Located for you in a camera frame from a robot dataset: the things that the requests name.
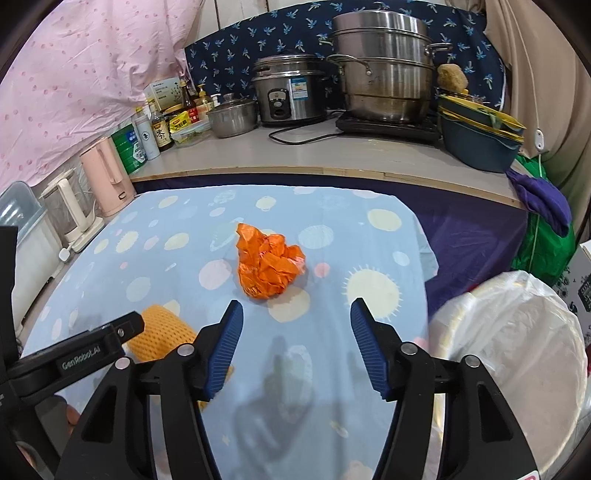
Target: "white wall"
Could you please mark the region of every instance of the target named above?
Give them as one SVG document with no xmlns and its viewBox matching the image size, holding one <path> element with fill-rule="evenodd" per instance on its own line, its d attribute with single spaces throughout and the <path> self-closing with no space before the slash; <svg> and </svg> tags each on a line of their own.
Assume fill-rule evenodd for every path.
<svg viewBox="0 0 591 480">
<path fill-rule="evenodd" d="M 445 5 L 445 0 L 424 1 Z M 306 2 L 300 0 L 205 0 L 200 15 L 193 23 L 186 45 L 245 18 L 302 3 Z"/>
</svg>

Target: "cooking pot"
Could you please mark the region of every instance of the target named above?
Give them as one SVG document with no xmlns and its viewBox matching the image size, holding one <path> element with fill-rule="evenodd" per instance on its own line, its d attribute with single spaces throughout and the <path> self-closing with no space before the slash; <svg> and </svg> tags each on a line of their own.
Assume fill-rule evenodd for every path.
<svg viewBox="0 0 591 480">
<path fill-rule="evenodd" d="M 433 55 L 450 43 L 432 43 L 425 23 L 384 10 L 362 10 L 333 19 L 334 55 L 347 110 L 354 116 L 420 122 L 426 115 L 435 67 Z"/>
<path fill-rule="evenodd" d="M 264 57 L 252 79 L 263 124 L 297 125 L 326 116 L 321 60 L 309 54 Z"/>
<path fill-rule="evenodd" d="M 230 99 L 207 113 L 216 137 L 227 138 L 245 134 L 256 128 L 256 101 Z"/>
</svg>

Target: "rice cooker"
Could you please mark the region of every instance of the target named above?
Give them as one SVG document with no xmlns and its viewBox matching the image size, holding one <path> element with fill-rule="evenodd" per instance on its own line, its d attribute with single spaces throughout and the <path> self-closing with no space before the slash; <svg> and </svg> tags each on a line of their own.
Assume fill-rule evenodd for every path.
<svg viewBox="0 0 591 480">
<path fill-rule="evenodd" d="M 255 62 L 252 79 L 263 125 L 298 125 L 326 117 L 325 73 L 309 54 L 273 55 Z"/>
</svg>

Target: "sponge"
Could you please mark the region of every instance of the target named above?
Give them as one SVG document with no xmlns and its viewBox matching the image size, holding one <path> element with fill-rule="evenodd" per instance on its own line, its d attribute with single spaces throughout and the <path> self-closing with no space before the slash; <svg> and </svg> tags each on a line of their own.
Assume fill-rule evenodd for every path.
<svg viewBox="0 0 591 480">
<path fill-rule="evenodd" d="M 455 63 L 443 63 L 437 68 L 437 84 L 444 90 L 462 93 L 468 87 L 468 79 Z"/>
<path fill-rule="evenodd" d="M 161 305 L 152 305 L 142 312 L 144 331 L 132 338 L 127 345 L 140 362 L 159 360 L 183 343 L 193 343 L 197 338 L 193 330 L 173 312 Z M 228 368 L 226 382 L 234 372 Z M 207 402 L 199 401 L 199 410 L 203 411 Z"/>
</svg>

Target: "white box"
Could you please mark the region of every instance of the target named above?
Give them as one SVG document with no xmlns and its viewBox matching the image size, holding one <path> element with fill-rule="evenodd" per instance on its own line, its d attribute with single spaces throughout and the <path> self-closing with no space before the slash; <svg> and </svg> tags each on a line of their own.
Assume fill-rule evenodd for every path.
<svg viewBox="0 0 591 480">
<path fill-rule="evenodd" d="M 554 290 L 581 324 L 587 357 L 591 353 L 591 240 L 580 244 Z"/>
<path fill-rule="evenodd" d="M 181 82 L 178 77 L 150 83 L 144 89 L 144 94 L 146 95 L 146 98 L 153 98 L 156 100 L 156 107 L 160 111 L 178 105 L 183 100 Z"/>
</svg>

